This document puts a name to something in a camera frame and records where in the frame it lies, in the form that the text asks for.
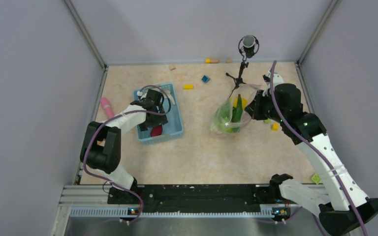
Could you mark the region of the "red fruit toy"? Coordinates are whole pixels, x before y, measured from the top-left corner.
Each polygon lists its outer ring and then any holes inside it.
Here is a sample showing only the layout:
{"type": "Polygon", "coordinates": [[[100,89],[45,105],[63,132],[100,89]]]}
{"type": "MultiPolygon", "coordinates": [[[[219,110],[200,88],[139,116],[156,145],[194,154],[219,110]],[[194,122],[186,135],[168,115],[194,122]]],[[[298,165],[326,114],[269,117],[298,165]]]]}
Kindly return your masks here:
{"type": "Polygon", "coordinates": [[[162,125],[158,125],[158,126],[152,128],[152,130],[150,132],[150,136],[151,137],[161,136],[162,133],[163,133],[163,127],[162,127],[162,125]]]}

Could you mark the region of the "yellow lemon toy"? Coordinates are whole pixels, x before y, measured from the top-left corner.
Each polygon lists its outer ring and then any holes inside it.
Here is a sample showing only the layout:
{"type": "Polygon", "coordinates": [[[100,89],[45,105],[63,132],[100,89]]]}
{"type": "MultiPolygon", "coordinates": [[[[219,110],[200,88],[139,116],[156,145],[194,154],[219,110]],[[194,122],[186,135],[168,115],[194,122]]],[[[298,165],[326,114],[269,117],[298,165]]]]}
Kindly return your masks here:
{"type": "Polygon", "coordinates": [[[233,100],[233,108],[237,108],[238,107],[238,103],[241,103],[241,106],[242,106],[242,109],[244,109],[246,106],[247,106],[247,99],[245,98],[239,98],[239,97],[235,97],[234,100],[233,100]]]}

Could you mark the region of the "green cucumber toy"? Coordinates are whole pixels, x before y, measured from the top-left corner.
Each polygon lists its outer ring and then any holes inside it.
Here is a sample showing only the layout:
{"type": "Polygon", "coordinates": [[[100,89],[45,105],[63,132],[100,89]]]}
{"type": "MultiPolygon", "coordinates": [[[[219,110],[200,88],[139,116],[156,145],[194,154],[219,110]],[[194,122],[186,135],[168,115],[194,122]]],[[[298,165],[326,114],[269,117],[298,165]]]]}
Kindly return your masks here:
{"type": "Polygon", "coordinates": [[[242,113],[243,113],[243,109],[242,109],[241,103],[239,102],[238,107],[233,108],[231,122],[238,124],[241,121],[242,113]]]}

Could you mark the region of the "clear zip top bag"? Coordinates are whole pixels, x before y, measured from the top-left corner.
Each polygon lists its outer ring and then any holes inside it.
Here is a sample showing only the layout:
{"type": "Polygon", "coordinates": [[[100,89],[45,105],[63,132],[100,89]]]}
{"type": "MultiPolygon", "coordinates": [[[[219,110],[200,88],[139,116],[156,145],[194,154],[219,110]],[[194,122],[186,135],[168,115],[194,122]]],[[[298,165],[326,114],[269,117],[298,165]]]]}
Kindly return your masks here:
{"type": "Polygon", "coordinates": [[[241,84],[217,108],[210,130],[217,135],[235,135],[251,121],[245,108],[254,100],[260,85],[241,84]]]}

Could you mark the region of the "green lettuce toy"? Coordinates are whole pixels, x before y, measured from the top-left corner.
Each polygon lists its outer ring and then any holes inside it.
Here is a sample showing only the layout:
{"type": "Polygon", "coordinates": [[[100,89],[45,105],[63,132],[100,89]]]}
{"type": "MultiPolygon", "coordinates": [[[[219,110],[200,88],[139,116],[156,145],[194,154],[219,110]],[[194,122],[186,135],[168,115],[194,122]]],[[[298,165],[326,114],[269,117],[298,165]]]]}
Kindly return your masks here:
{"type": "Polygon", "coordinates": [[[212,121],[212,127],[215,129],[216,132],[232,133],[232,128],[229,126],[229,123],[231,122],[231,112],[232,107],[230,106],[229,100],[226,100],[217,109],[212,121]]]}

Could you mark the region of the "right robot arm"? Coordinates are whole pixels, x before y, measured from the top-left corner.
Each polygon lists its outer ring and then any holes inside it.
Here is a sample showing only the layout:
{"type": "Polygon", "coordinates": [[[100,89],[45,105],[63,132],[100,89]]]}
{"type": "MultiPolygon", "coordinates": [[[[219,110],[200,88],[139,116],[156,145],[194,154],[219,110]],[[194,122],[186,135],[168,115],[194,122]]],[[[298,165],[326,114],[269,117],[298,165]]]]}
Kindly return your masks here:
{"type": "Polygon", "coordinates": [[[332,236],[343,236],[356,229],[366,236],[366,223],[378,214],[378,198],[370,198],[349,174],[321,120],[303,110],[301,91],[287,83],[259,89],[245,110],[255,120],[279,123],[283,133],[307,157],[326,190],[326,194],[321,194],[288,174],[274,175],[270,199],[299,204],[332,236]]]}

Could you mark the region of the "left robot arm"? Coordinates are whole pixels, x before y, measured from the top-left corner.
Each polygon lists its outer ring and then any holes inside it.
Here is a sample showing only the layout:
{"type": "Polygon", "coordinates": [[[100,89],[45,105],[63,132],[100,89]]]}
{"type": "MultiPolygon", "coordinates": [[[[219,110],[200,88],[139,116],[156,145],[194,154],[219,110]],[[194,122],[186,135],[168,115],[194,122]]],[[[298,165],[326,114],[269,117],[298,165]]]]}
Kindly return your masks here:
{"type": "Polygon", "coordinates": [[[152,128],[167,122],[163,103],[169,98],[158,86],[145,86],[138,93],[137,100],[132,101],[122,112],[100,123],[88,124],[83,140],[80,160],[86,174],[103,179],[119,190],[119,196],[126,203],[136,199],[143,206],[138,195],[136,179],[120,164],[121,139],[136,126],[152,128]]]}

